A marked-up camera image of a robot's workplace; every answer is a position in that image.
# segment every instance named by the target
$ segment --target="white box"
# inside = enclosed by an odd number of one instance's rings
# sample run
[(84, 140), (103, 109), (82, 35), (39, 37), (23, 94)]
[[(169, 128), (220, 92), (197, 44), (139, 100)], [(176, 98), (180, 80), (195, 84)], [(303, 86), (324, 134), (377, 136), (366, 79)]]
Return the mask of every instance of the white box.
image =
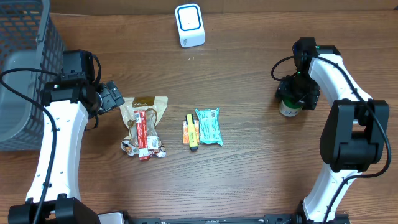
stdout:
[(205, 43), (205, 28), (197, 4), (185, 4), (175, 9), (181, 47), (194, 47)]

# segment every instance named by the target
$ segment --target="white can bottom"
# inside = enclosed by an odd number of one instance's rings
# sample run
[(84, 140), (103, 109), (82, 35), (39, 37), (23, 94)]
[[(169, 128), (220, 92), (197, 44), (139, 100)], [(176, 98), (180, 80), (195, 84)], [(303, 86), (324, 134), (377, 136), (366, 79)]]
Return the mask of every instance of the white can bottom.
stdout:
[(279, 103), (279, 111), (282, 115), (284, 115), (286, 117), (293, 117), (293, 116), (298, 115), (298, 113), (301, 111), (301, 108), (297, 108), (297, 109), (289, 108), (288, 106), (286, 106), (286, 104), (282, 100)]

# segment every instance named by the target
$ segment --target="teal pouch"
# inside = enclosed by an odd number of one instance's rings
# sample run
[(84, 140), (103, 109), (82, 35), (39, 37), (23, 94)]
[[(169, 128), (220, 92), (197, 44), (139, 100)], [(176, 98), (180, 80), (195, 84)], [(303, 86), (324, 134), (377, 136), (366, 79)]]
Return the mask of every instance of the teal pouch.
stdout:
[(218, 112), (216, 110), (195, 109), (199, 119), (199, 138), (202, 144), (214, 144), (217, 143), (220, 146), (223, 145), (223, 138), (221, 137), (220, 126), (218, 125)]

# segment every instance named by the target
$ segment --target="wooden table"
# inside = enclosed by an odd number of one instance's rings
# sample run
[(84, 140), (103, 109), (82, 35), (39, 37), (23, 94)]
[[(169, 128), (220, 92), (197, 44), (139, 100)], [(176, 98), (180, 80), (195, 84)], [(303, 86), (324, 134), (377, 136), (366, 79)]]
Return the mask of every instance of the wooden table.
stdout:
[[(329, 113), (325, 97), (315, 111), (285, 118), (274, 99), (272, 66), (292, 55), (299, 37), (336, 45), (346, 68), (375, 99), (390, 105), (388, 134), (398, 140), (398, 13), (275, 12), (206, 14), (206, 44), (182, 49), (174, 15), (54, 16), (69, 49), (98, 56), (103, 81), (124, 96), (168, 96), (157, 127), (167, 157), (141, 162), (120, 150), (127, 129), (120, 111), (100, 117), (83, 137), (80, 193), (98, 213), (128, 210), (133, 217), (248, 217), (292, 213), (311, 191), (322, 166), (318, 143)], [(277, 71), (294, 72), (293, 61)], [(182, 145), (184, 116), (220, 107), (224, 146)], [(38, 151), (0, 155), (0, 222), (24, 203)], [(376, 172), (384, 165), (371, 166)], [(338, 210), (353, 223), (398, 222), (398, 165), (382, 177), (356, 180)]]

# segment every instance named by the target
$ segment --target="red candy bar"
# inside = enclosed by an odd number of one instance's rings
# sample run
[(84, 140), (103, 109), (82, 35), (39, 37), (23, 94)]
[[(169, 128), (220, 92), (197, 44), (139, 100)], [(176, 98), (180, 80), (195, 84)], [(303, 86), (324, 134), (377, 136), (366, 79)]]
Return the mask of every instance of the red candy bar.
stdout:
[(146, 160), (150, 158), (148, 152), (148, 142), (147, 142), (147, 125), (145, 118), (145, 111), (138, 110), (134, 111), (137, 123), (137, 138), (138, 138), (138, 149), (139, 149), (139, 159)]

